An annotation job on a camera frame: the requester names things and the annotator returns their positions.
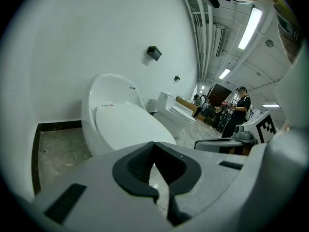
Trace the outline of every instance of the toilet lid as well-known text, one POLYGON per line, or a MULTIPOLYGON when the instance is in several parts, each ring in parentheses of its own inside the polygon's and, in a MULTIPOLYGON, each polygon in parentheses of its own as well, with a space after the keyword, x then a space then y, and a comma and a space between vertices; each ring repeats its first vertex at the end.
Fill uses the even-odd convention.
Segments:
POLYGON ((190 121, 190 122, 195 122, 195 119, 191 116, 192 114, 188 114, 185 110, 179 108, 179 107, 176 107, 176 106, 172 106, 170 108, 170 111, 182 118, 184 118, 185 120, 187 121, 190 121))
POLYGON ((97 107, 96 124, 102 139, 114 150, 150 141, 176 144, 158 120, 134 104, 97 107))

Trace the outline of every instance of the wooden panel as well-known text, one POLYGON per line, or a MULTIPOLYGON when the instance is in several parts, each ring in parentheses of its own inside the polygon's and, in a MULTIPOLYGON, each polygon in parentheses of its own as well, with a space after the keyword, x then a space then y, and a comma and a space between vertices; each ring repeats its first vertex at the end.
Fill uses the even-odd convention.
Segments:
POLYGON ((186 108, 189 108, 190 110, 193 111, 192 115, 194 115, 194 113, 197 111, 197 106, 195 106, 194 104, 180 98, 180 97, 176 97, 176 102, 180 103, 181 105, 185 106, 186 108))
POLYGON ((205 117, 202 115, 202 114, 198 114, 197 115, 197 118, 204 121, 205 120, 205 117))

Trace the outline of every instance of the ceiling panel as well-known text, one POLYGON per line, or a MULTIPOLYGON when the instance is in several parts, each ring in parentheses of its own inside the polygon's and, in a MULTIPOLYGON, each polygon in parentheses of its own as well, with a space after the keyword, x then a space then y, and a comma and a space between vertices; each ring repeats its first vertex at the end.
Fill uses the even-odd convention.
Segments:
MULTIPOLYGON (((188 1, 195 11, 200 11, 197 0, 188 1)), ((212 10, 213 22, 226 26, 227 36, 221 56, 219 58, 210 58, 205 82, 209 80, 213 81, 213 83, 223 84, 234 91, 235 87, 239 86, 245 86, 248 90, 253 90, 281 80, 291 64, 279 39, 277 17, 274 16, 272 18, 269 27, 263 35, 259 32, 269 11, 273 9, 271 2, 269 0, 259 0, 254 3, 257 8, 262 10, 263 15, 256 29, 256 34, 251 39, 248 48, 258 34, 262 36, 262 39, 248 57, 244 59, 243 55, 246 53, 246 50, 239 49, 238 44, 246 29, 252 4, 244 5, 232 1, 218 1, 220 3, 220 8, 212 10), (267 47, 265 43, 266 40, 272 40, 274 43, 273 46, 267 47), (224 80, 218 79, 225 68, 233 70, 236 66, 239 68, 232 75, 228 75, 224 80)), ((206 21, 208 21, 208 8, 205 3, 203 8, 206 12, 206 21)), ((253 95, 260 105, 265 102, 277 102, 272 92, 273 88, 267 91, 264 90, 265 89, 262 89, 262 93, 254 93, 253 95)), ((285 121, 284 113, 282 111, 272 113, 276 125, 281 126, 285 121)))

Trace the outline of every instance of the floor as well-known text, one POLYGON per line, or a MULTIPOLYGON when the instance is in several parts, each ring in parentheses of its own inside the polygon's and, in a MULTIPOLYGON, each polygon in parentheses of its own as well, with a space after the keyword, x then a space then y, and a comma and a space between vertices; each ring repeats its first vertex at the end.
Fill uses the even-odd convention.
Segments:
MULTIPOLYGON (((221 137, 219 132, 198 119, 190 129, 183 130, 175 140, 177 145, 193 149, 197 140, 219 137, 221 137)), ((38 155, 41 189, 90 157, 82 128, 42 132, 38 155)), ((151 172, 149 185, 158 189, 160 194, 157 201, 158 209, 166 216, 169 188, 155 166, 151 172)))

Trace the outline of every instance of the toilet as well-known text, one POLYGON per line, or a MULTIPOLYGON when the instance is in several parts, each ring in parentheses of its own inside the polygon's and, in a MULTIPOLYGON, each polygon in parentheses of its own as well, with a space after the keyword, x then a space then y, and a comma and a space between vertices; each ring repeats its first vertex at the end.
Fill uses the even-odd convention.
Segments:
POLYGON ((192 113, 175 106, 175 97, 161 92, 156 102, 158 112, 154 117, 164 125, 173 137, 178 137, 183 129, 195 123, 192 113))
POLYGON ((93 156, 141 143, 176 144, 171 133, 147 113, 132 81, 96 75, 82 99, 82 129, 93 156))

